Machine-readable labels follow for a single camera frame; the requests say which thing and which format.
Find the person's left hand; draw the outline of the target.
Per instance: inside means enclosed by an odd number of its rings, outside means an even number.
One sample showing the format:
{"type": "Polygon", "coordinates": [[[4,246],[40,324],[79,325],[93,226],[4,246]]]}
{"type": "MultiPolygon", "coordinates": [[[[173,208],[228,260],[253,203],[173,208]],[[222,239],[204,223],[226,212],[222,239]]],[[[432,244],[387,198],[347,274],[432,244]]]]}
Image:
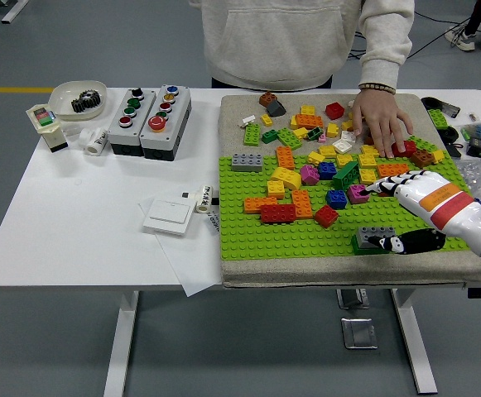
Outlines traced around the person's left hand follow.
{"type": "Polygon", "coordinates": [[[413,133],[411,118],[397,105],[396,98],[387,91],[361,88],[352,109],[354,135],[363,132],[363,119],[369,128],[373,144],[381,157],[393,158],[392,139],[397,149],[404,152],[402,124],[406,132],[413,133]]]}

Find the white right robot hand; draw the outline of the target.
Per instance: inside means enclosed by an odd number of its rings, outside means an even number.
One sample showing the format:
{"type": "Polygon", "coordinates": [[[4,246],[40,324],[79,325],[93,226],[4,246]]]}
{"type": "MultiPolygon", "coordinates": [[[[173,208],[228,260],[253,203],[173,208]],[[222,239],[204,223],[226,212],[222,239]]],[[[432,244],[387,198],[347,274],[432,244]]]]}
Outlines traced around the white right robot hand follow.
{"type": "Polygon", "coordinates": [[[481,203],[440,174],[411,170],[379,179],[361,194],[369,192],[394,197],[406,211],[429,225],[398,236],[369,237],[374,246],[410,255],[439,250],[447,237],[458,237],[481,257],[481,203]]]}

